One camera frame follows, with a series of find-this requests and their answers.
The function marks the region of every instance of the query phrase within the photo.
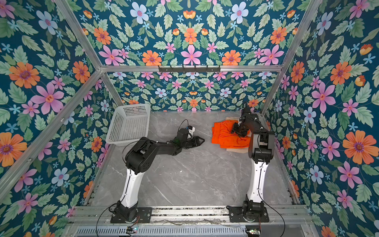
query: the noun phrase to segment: folded clothing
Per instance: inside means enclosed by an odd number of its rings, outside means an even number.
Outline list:
[[[225,120],[223,122],[215,122],[215,126],[212,128],[212,143],[220,144],[221,148],[248,148],[250,137],[239,137],[237,134],[231,133],[235,122],[238,121]]]

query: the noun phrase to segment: orange tulip-like flower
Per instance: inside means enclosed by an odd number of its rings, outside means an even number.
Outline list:
[[[98,152],[100,150],[102,144],[103,144],[102,139],[100,137],[95,137],[94,141],[92,142],[91,149],[94,152]]]
[[[339,63],[335,66],[336,68],[332,69],[333,75],[330,77],[330,80],[333,81],[333,84],[342,85],[350,77],[351,66],[348,64],[348,62]]]
[[[183,16],[185,19],[194,19],[196,16],[196,12],[195,11],[184,11]]]
[[[288,18],[291,18],[291,17],[293,17],[293,15],[295,15],[295,10],[291,10],[291,11],[289,11],[288,13],[287,13],[287,17]]]
[[[55,224],[55,222],[56,222],[56,220],[58,219],[58,216],[53,216],[51,219],[50,219],[50,221],[49,221],[49,225],[53,225],[53,224]]]
[[[279,44],[284,40],[284,37],[287,36],[287,29],[279,27],[277,30],[274,30],[273,35],[270,37],[272,44]]]
[[[359,53],[361,55],[365,55],[365,54],[368,54],[369,52],[371,52],[371,50],[373,49],[374,47],[371,46],[371,44],[364,44],[360,50],[359,50]]]
[[[249,101],[248,105],[249,105],[250,107],[255,107],[255,106],[258,105],[258,103],[259,103],[258,100],[252,99],[251,101]]]
[[[188,42],[189,44],[193,44],[194,42],[196,42],[197,40],[196,36],[197,36],[197,33],[195,32],[193,28],[188,28],[187,32],[184,33],[185,41]]]
[[[79,61],[74,62],[74,66],[75,67],[72,68],[72,72],[75,73],[76,80],[81,83],[85,83],[90,76],[87,65],[85,65],[82,61]]]
[[[83,14],[84,14],[88,19],[91,19],[91,18],[92,18],[92,13],[91,13],[90,11],[84,10],[84,11],[83,11]]]
[[[297,62],[296,65],[293,66],[291,72],[291,81],[294,83],[298,83],[303,78],[303,73],[305,71],[304,63]]]
[[[292,180],[292,185],[293,185],[293,188],[295,189],[296,196],[299,198],[300,197],[300,193],[299,193],[299,187],[298,187],[298,185],[293,180]]]
[[[203,28],[203,29],[201,30],[201,34],[202,34],[202,35],[207,35],[207,34],[209,34],[209,32],[208,32],[207,29]]]
[[[286,136],[283,137],[282,144],[283,144],[283,147],[284,147],[285,149],[287,149],[287,150],[291,147],[291,141],[290,141],[290,139],[289,139],[288,137],[286,137]]]
[[[103,30],[103,28],[95,28],[94,36],[97,37],[97,41],[101,42],[102,44],[111,44],[111,37],[109,36],[109,33],[106,30]]]
[[[11,166],[14,163],[14,159],[22,155],[21,151],[25,151],[27,143],[22,142],[23,137],[19,134],[15,134],[12,137],[10,132],[0,133],[0,162],[3,167]]]
[[[199,102],[197,100],[193,99],[193,100],[191,100],[191,102],[189,103],[189,105],[192,106],[192,107],[196,107],[196,106],[199,105]]]
[[[83,193],[83,197],[86,198],[88,193],[89,193],[89,190],[91,189],[92,185],[93,185],[93,181],[91,180],[88,185],[86,185],[86,187],[84,188],[84,193]]]
[[[180,33],[180,31],[179,31],[178,28],[173,29],[173,31],[172,31],[172,34],[173,34],[173,35],[179,35],[179,33]]]
[[[367,165],[371,164],[374,162],[372,155],[379,156],[379,148],[372,146],[376,144],[374,137],[372,135],[365,136],[364,131],[357,130],[355,134],[349,132],[346,135],[347,140],[343,140],[342,144],[344,148],[347,148],[345,150],[347,157],[353,157],[353,162],[359,165],[362,164],[362,160]]]
[[[231,50],[230,52],[226,52],[225,56],[222,57],[224,66],[237,66],[241,61],[241,54],[236,52],[235,50]]]
[[[40,80],[40,77],[37,76],[39,72],[29,63],[25,65],[23,62],[18,62],[17,67],[11,66],[9,71],[11,72],[9,77],[12,81],[16,81],[15,84],[19,87],[31,88]]]
[[[130,104],[130,105],[135,105],[135,104],[139,104],[139,102],[136,101],[136,100],[130,100],[130,101],[129,101],[129,104]]]
[[[151,50],[148,50],[146,53],[143,53],[142,56],[144,57],[142,61],[146,63],[146,66],[160,66],[162,65],[162,58],[159,57],[157,52],[153,52]]]
[[[323,226],[321,234],[323,237],[335,237],[335,233],[327,226]]]
[[[359,77],[356,78],[355,80],[355,84],[357,86],[364,86],[365,85],[365,82],[366,82],[366,79],[365,79],[365,76],[364,75],[360,75]]]

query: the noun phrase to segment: floral wall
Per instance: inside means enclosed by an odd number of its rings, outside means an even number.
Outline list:
[[[108,151],[105,137],[115,107],[99,80],[3,200],[1,237],[61,236]]]
[[[378,1],[326,1],[268,124],[323,237],[379,235]]]
[[[78,1],[75,14],[104,65],[274,65],[282,63],[308,3],[96,0]],[[302,47],[296,53],[302,56]],[[238,110],[243,100],[262,106],[276,73],[110,76],[126,103],[209,111]]]
[[[0,56],[1,177],[93,67],[51,1],[0,1]]]

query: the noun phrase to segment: diagonal metal bar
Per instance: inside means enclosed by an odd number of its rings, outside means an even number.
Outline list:
[[[280,72],[280,65],[254,66],[102,66],[102,72]]]
[[[309,3],[308,8],[305,11],[304,17],[300,22],[299,29],[298,29],[298,31],[297,31],[297,33],[296,33],[296,35],[292,41],[292,44],[291,44],[289,50],[287,51],[287,54],[286,54],[284,60],[283,60],[283,64],[282,64],[283,70],[278,74],[278,76],[276,77],[276,79],[274,81],[274,84],[271,86],[271,90],[267,95],[266,102],[265,102],[265,105],[263,106],[261,114],[264,115],[266,113],[268,107],[270,106],[270,104],[271,104],[271,102],[275,96],[275,93],[280,86],[280,82],[282,81],[285,74],[287,73],[288,68],[292,62],[292,59],[295,56],[295,53],[298,50],[300,43],[303,40],[304,35],[307,32],[308,27],[309,27],[313,17],[315,16],[317,9],[320,6],[322,1],[323,0],[312,0]]]
[[[95,69],[100,69],[100,67],[102,66],[101,61],[97,56],[91,43],[89,42],[87,36],[84,34],[83,28],[80,26],[80,23],[78,19],[75,17],[75,14],[72,11],[68,2],[66,0],[55,0],[55,4],[58,6],[58,9],[61,11],[63,17],[66,19],[69,27],[78,39],[78,42],[84,49],[84,52],[87,54],[92,65],[95,67]]]
[[[113,98],[114,102],[117,106],[122,106],[124,103],[121,100],[120,94],[117,92],[116,87],[113,85],[111,79],[109,78],[108,74],[103,72],[101,79],[103,80],[106,88],[109,91],[109,94]]]
[[[63,121],[70,117],[70,114],[83,100],[88,91],[96,84],[100,78],[100,70],[96,70],[83,84],[76,94],[66,103],[63,109],[54,117],[46,128],[38,135],[26,151],[9,168],[0,179],[0,203],[8,195],[9,191],[15,186],[20,177],[25,174],[29,166],[36,159],[38,154],[45,148],[46,144],[53,138]]]

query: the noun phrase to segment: plastic basket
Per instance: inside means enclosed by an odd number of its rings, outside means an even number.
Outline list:
[[[141,137],[147,137],[149,120],[150,104],[119,106],[114,110],[105,141],[126,146]]]

